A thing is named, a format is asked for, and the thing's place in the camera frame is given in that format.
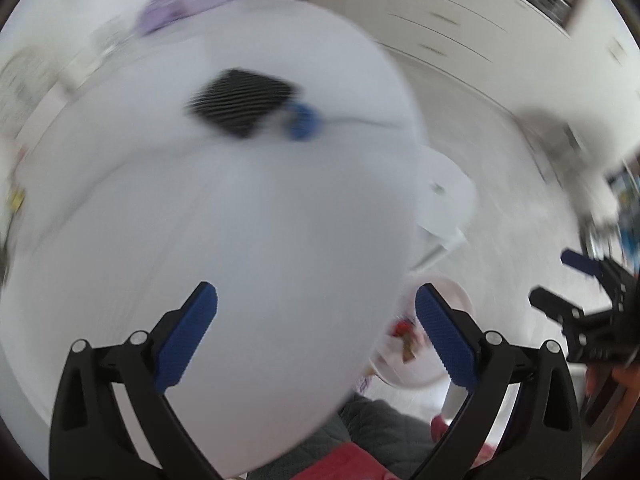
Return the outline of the right hand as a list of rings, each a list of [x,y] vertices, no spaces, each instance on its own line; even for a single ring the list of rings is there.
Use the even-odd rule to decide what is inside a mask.
[[[639,402],[639,364],[591,365],[586,373],[584,423],[600,460],[613,447]]]

